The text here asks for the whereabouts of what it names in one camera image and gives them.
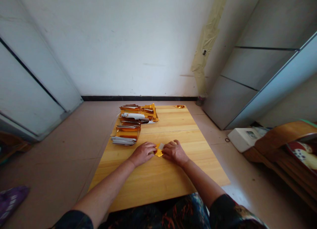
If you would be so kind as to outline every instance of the cabinet door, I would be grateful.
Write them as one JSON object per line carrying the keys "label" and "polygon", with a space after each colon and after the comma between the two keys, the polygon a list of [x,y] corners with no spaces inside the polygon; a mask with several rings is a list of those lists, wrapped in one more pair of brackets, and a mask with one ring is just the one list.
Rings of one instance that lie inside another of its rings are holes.
{"label": "cabinet door", "polygon": [[259,0],[236,46],[299,49],[317,31],[317,0]]}
{"label": "cabinet door", "polygon": [[0,113],[40,136],[62,120],[64,110],[0,44]]}
{"label": "cabinet door", "polygon": [[235,48],[221,75],[260,90],[295,53]]}
{"label": "cabinet door", "polygon": [[203,110],[220,129],[224,129],[256,94],[257,91],[220,76],[208,94]]}

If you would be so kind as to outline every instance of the black baseboard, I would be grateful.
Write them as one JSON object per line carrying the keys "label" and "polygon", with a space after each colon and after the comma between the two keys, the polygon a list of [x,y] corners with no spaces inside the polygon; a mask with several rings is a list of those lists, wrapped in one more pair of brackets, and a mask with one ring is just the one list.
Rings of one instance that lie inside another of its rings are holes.
{"label": "black baseboard", "polygon": [[197,97],[177,96],[82,96],[84,101],[196,101]]}

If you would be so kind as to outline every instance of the wooden table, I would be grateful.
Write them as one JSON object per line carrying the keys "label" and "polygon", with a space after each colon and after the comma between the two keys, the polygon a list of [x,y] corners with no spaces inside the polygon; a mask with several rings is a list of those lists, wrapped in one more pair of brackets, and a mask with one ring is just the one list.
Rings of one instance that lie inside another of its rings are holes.
{"label": "wooden table", "polygon": [[[185,107],[156,106],[160,119],[157,123],[141,126],[138,142],[134,146],[121,146],[109,142],[103,153],[90,189],[124,162],[136,147],[148,141],[168,143],[178,139],[189,156],[217,184],[230,184],[228,177],[210,149],[197,124]],[[153,157],[136,168],[127,179],[109,212],[136,207],[196,192],[183,170],[163,157]]]}

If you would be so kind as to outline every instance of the grey cabinet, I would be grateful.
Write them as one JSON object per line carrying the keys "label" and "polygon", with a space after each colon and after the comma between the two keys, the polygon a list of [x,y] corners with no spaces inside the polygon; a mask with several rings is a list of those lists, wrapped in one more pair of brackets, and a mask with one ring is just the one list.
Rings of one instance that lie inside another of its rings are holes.
{"label": "grey cabinet", "polygon": [[220,129],[224,129],[256,94],[257,91],[220,76],[203,110]]}
{"label": "grey cabinet", "polygon": [[259,0],[236,46],[299,49],[316,32],[317,0]]}
{"label": "grey cabinet", "polygon": [[295,53],[235,48],[221,75],[260,90]]}

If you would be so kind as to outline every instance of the tiled floor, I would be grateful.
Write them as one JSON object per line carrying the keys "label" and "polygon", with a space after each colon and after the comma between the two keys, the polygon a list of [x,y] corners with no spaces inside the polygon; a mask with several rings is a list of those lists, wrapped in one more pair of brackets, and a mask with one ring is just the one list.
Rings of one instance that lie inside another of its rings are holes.
{"label": "tiled floor", "polygon": [[[0,168],[0,190],[25,184],[30,194],[3,228],[48,228],[88,190],[115,123],[119,106],[148,102],[84,102],[46,139]],[[270,228],[313,228],[314,212],[261,164],[249,163],[194,102],[186,105],[231,185],[223,189]]]}

